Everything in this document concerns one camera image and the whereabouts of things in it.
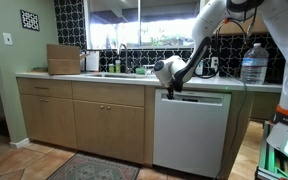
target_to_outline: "faucet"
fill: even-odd
[[[117,55],[121,54],[122,47],[124,47],[124,49],[125,49],[125,73],[129,74],[129,73],[133,72],[133,64],[132,64],[131,68],[128,67],[127,47],[125,44],[122,43],[119,46],[119,48],[117,49]]]

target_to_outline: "countertop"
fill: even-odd
[[[39,79],[54,79],[54,80],[69,80],[69,81],[86,81],[86,82],[100,82],[100,83],[116,83],[116,84],[133,84],[133,85],[148,85],[148,86],[160,86],[162,85],[155,77],[155,75],[139,75],[137,78],[119,78],[119,77],[99,77],[96,75],[105,75],[109,73],[82,73],[79,75],[53,75],[40,72],[26,72],[16,73],[16,77],[24,78],[39,78]],[[242,82],[234,78],[226,77],[213,77],[211,79],[201,79],[192,77],[190,81],[184,84],[184,88],[198,88],[198,89],[216,89],[223,91],[230,90],[244,90]],[[256,92],[272,92],[281,93],[282,85],[279,84],[263,84],[263,85],[251,85],[247,84],[248,91]]]

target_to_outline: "white dishwasher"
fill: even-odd
[[[215,177],[220,170],[231,94],[155,92],[153,164]]]

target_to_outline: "light switch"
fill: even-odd
[[[6,45],[13,45],[12,36],[10,33],[3,33],[4,43]]]

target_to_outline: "window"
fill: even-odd
[[[188,47],[196,0],[87,0],[87,49]]]

